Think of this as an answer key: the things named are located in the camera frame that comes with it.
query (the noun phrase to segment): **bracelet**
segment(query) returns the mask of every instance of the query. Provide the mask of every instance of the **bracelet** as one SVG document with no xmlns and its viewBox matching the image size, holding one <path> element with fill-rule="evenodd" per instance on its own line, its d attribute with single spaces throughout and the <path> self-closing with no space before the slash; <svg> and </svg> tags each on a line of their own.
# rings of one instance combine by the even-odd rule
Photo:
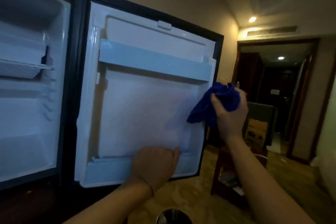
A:
<svg viewBox="0 0 336 224">
<path fill-rule="evenodd" d="M 153 187 L 148 183 L 148 181 L 146 181 L 144 178 L 142 178 L 140 175 L 134 175 L 135 177 L 139 178 L 140 180 L 142 180 L 143 182 L 145 182 L 149 188 L 150 188 L 150 191 L 152 192 L 152 197 L 154 197 L 154 189 Z"/>
</svg>

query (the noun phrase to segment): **forearm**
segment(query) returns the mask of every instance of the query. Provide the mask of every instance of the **forearm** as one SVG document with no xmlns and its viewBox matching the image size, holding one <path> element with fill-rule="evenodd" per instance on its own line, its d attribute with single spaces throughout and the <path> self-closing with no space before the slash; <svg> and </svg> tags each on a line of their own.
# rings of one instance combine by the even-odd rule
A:
<svg viewBox="0 0 336 224">
<path fill-rule="evenodd" d="M 143 181 L 131 177 L 117 190 L 66 221 L 66 224 L 122 223 L 134 209 L 152 195 Z"/>
<path fill-rule="evenodd" d="M 261 165 L 242 137 L 227 145 L 258 223 L 314 223 Z"/>
</svg>

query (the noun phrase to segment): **doorway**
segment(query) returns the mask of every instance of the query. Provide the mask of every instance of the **doorway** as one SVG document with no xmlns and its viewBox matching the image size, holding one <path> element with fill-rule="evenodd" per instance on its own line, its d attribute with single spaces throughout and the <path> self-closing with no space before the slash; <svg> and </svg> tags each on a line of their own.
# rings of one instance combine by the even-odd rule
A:
<svg viewBox="0 0 336 224">
<path fill-rule="evenodd" d="M 291 154 L 316 46 L 316 39 L 238 44 L 232 82 L 247 93 L 248 102 L 275 107 L 268 150 Z"/>
</svg>

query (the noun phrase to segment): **cardboard box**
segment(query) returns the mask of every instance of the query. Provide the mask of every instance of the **cardboard box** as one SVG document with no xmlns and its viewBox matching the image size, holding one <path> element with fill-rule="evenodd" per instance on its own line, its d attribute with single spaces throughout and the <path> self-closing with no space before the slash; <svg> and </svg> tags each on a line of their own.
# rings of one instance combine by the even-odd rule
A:
<svg viewBox="0 0 336 224">
<path fill-rule="evenodd" d="M 268 123 L 265 121 L 259 121 L 255 119 L 249 119 L 249 123 L 246 129 L 244 141 L 252 149 L 263 148 Z"/>
</svg>

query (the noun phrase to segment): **air vent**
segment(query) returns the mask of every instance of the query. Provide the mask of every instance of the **air vent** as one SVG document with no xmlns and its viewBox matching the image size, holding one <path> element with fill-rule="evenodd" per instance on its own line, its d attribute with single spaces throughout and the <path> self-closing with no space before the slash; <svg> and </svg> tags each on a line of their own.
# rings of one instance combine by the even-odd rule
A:
<svg viewBox="0 0 336 224">
<path fill-rule="evenodd" d="M 294 33 L 296 32 L 296 30 L 297 30 L 297 26 L 270 28 L 270 29 L 262 29 L 262 30 L 257 30 L 257 31 L 248 31 L 247 36 L 288 34 L 288 33 Z"/>
</svg>

